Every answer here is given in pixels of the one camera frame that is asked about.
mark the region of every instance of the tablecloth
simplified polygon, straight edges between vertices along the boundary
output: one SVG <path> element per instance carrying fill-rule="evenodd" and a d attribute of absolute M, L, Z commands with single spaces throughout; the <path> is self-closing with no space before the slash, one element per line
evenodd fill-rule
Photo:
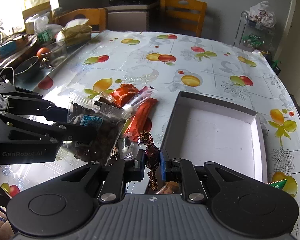
<path fill-rule="evenodd" d="M 268 180 L 287 179 L 284 189 L 300 210 L 300 117 L 260 52 L 179 34 L 105 30 L 62 68 L 52 71 L 35 91 L 57 106 L 68 107 L 71 91 L 94 98 L 101 91 L 127 83 L 138 89 L 149 84 L 158 91 L 154 97 L 159 103 L 150 117 L 150 132 L 158 147 L 179 91 L 215 97 L 258 112 Z M 66 156 L 53 163 L 0 166 L 0 184 L 17 184 L 23 190 L 83 164 Z M 300 239 L 300 215 L 292 235 Z"/>

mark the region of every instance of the chair backrest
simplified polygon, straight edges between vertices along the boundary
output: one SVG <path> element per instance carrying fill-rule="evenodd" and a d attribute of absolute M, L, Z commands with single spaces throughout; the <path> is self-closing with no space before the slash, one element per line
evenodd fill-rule
<path fill-rule="evenodd" d="M 78 9 L 55 18 L 54 23 L 64 27 L 68 22 L 77 18 L 87 18 L 89 25 L 99 25 L 100 32 L 106 29 L 106 10 L 104 8 Z"/>
<path fill-rule="evenodd" d="M 169 23 L 172 23 L 177 28 L 195 32 L 197 37 L 201 36 L 206 8 L 207 3 L 197 0 L 160 0 L 161 15 L 163 17 L 168 16 L 196 22 L 195 24 L 183 21 Z"/>

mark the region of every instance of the crosshair logo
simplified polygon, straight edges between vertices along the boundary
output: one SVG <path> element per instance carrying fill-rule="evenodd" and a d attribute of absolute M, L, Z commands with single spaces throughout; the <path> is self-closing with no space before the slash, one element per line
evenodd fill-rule
<path fill-rule="evenodd" d="M 149 200 L 151 202 L 156 202 L 157 200 L 159 200 L 157 197 L 150 197 Z"/>

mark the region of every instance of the green packet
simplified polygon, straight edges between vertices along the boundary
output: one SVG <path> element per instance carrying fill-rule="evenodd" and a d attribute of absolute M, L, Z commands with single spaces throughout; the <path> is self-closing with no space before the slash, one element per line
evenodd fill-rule
<path fill-rule="evenodd" d="M 267 184 L 278 189 L 283 189 L 284 185 L 286 185 L 286 182 L 287 179 L 283 179 L 275 182 L 268 182 Z"/>

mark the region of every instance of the orange snack wrapper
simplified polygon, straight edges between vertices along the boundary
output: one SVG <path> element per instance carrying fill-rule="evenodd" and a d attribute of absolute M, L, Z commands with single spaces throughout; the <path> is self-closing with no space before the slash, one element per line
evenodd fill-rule
<path fill-rule="evenodd" d="M 113 97 L 112 103 L 121 108 L 138 92 L 139 90 L 134 85 L 126 84 L 110 93 L 110 96 Z"/>
<path fill-rule="evenodd" d="M 140 135 L 143 126 L 146 123 L 149 112 L 157 102 L 157 99 L 149 98 L 139 106 L 136 114 L 133 116 L 131 123 L 124 132 L 124 136 L 129 136 L 131 141 L 138 142 L 138 136 Z"/>

